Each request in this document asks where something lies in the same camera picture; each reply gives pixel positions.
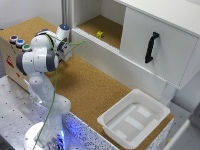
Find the cabinet door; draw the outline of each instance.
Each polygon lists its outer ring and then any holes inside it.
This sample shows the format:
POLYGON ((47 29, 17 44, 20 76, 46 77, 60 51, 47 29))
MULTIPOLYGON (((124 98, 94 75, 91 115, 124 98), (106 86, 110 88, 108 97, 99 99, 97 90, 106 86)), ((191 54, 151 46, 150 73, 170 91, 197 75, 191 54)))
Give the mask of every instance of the cabinet door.
POLYGON ((197 40, 191 34, 127 8, 120 54, 179 86, 197 40), (154 40, 153 60, 146 64, 145 56, 153 32, 159 37, 154 40))

